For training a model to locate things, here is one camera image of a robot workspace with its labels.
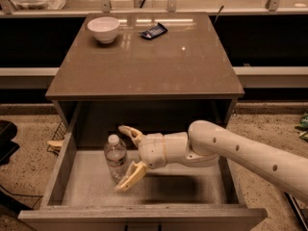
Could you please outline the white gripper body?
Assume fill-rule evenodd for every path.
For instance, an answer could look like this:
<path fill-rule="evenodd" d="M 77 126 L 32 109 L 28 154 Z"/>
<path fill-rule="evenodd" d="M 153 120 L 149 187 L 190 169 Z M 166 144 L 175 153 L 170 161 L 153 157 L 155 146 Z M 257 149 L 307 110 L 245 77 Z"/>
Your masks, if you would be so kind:
<path fill-rule="evenodd" d="M 141 160 L 151 169 L 165 167 L 167 154 L 162 134 L 148 134 L 138 145 Z"/>

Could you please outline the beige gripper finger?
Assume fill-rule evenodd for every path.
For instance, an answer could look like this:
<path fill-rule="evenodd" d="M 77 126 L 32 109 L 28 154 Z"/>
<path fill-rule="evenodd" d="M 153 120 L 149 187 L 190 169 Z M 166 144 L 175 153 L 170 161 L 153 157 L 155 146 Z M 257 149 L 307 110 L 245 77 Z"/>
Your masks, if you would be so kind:
<path fill-rule="evenodd" d="M 128 136 L 131 139 L 131 141 L 132 141 L 132 143 L 134 144 L 135 147 L 139 146 L 139 143 L 141 142 L 141 140 L 144 137 L 144 134 L 140 130 L 138 130 L 134 127 L 130 127 L 130 126 L 126 126 L 126 125 L 120 125 L 118 127 L 118 130 L 119 130 L 120 133 Z"/>
<path fill-rule="evenodd" d="M 136 185 L 146 174 L 147 165 L 144 162 L 132 162 L 128 167 L 126 174 L 115 186 L 116 192 L 126 192 Z"/>

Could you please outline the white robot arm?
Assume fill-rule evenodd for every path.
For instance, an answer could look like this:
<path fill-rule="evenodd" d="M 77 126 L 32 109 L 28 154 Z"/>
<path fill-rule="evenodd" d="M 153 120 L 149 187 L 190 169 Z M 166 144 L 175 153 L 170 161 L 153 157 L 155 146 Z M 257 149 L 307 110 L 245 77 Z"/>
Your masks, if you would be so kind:
<path fill-rule="evenodd" d="M 126 192 L 150 169 L 180 164 L 210 167 L 220 156 L 262 177 L 296 199 L 308 202 L 308 159 L 234 134 L 215 123 L 197 120 L 186 132 L 145 135 L 121 125 L 118 130 L 137 147 L 140 160 L 133 162 L 115 191 Z"/>

